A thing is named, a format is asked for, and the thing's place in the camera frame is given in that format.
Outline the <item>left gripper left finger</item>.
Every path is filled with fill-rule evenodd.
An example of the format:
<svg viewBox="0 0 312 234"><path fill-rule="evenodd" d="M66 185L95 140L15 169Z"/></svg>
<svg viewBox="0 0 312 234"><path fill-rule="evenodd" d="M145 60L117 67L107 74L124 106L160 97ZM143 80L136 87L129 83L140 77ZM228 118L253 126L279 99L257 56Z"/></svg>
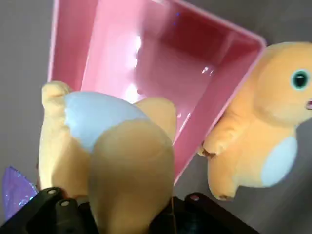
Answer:
<svg viewBox="0 0 312 234"><path fill-rule="evenodd" d="M2 234L96 234L88 202L65 198L62 189L40 191L1 227Z"/></svg>

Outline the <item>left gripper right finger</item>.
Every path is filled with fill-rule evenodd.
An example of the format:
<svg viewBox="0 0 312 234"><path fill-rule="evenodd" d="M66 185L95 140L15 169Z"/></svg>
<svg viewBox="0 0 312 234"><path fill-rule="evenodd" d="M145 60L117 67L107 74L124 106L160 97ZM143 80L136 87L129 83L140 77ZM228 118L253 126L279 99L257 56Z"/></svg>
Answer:
<svg viewBox="0 0 312 234"><path fill-rule="evenodd" d="M259 234L202 193L172 197L151 223L152 234Z"/></svg>

